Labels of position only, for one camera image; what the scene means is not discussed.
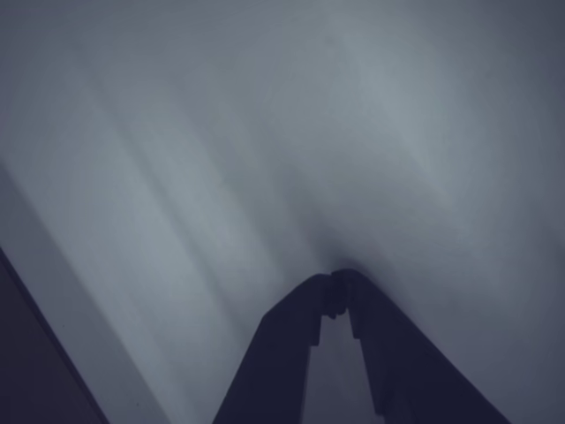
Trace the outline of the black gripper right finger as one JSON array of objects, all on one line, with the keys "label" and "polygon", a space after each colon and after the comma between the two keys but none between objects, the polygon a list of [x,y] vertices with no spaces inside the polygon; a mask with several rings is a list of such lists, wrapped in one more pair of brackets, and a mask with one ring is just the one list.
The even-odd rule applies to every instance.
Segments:
[{"label": "black gripper right finger", "polygon": [[375,414],[386,423],[509,420],[367,276],[331,274],[361,345]]}]

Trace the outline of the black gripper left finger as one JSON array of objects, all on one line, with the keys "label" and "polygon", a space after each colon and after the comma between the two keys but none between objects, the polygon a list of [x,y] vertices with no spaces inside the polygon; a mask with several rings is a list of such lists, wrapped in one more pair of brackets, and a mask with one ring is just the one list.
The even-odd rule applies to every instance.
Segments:
[{"label": "black gripper left finger", "polygon": [[320,342],[330,281],[328,275],[311,276],[264,314],[215,423],[302,421],[310,349]]}]

